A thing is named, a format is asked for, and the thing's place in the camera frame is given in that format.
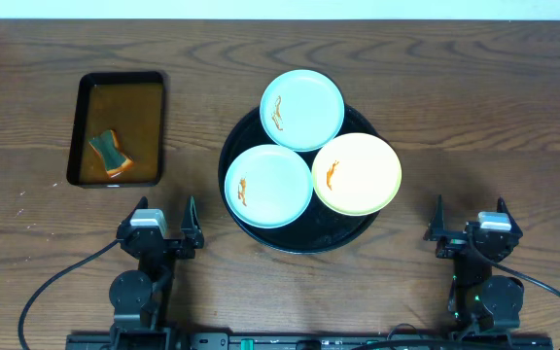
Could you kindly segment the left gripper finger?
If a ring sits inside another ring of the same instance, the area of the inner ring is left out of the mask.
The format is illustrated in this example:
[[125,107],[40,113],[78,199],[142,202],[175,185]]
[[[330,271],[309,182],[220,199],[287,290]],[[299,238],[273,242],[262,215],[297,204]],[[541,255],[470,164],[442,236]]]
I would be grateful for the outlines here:
[[185,240],[194,248],[204,247],[205,240],[197,217],[193,196],[190,196],[187,200],[181,223],[181,232],[184,234]]
[[135,205],[135,207],[133,208],[133,210],[126,216],[126,218],[122,221],[122,224],[124,226],[129,226],[130,225],[130,220],[132,219],[134,213],[138,210],[138,209],[147,209],[148,208],[148,198],[146,196],[142,196],[140,198],[140,200],[138,201],[138,203]]

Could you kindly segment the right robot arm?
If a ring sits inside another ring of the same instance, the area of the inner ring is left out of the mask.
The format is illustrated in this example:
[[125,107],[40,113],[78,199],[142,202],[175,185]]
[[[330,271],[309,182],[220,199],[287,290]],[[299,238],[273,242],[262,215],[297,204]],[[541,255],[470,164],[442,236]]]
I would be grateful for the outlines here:
[[437,200],[424,239],[436,242],[437,258],[453,261],[447,308],[457,326],[450,339],[509,340],[509,332],[520,326],[524,286],[515,277],[495,275],[492,268],[512,253],[522,236],[502,199],[494,212],[480,212],[461,231],[445,227],[443,202]]

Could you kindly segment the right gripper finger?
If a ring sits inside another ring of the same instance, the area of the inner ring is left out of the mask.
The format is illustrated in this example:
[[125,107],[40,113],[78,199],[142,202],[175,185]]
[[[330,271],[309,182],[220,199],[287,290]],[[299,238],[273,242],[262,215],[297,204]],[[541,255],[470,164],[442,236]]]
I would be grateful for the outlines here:
[[425,241],[442,241],[446,240],[448,237],[447,230],[445,229],[444,220],[444,207],[442,202],[442,196],[437,197],[437,205],[434,216],[428,223],[427,230],[423,236]]
[[498,201],[497,201],[497,211],[499,213],[503,213],[503,214],[507,215],[509,223],[510,223],[512,228],[519,228],[519,225],[514,220],[514,218],[511,216],[511,214],[510,214],[510,212],[507,208],[505,200],[501,196],[498,198]]

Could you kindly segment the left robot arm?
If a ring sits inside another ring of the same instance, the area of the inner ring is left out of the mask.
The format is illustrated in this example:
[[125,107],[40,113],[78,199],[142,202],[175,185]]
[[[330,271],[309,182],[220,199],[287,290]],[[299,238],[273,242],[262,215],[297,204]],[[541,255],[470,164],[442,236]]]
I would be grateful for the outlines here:
[[111,284],[114,323],[107,349],[174,350],[189,345],[166,321],[166,314],[175,262],[194,258],[195,251],[204,246],[192,197],[187,199],[180,231],[181,238],[167,238],[163,212],[151,209],[145,197],[119,224],[117,241],[138,261],[138,267],[121,273]]

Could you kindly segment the green and yellow sponge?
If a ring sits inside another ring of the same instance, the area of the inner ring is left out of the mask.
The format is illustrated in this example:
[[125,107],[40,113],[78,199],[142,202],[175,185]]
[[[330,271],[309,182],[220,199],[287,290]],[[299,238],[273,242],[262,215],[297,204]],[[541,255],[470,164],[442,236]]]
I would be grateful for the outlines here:
[[89,140],[89,144],[103,161],[105,172],[109,178],[114,178],[130,169],[134,162],[120,149],[117,133],[108,129]]

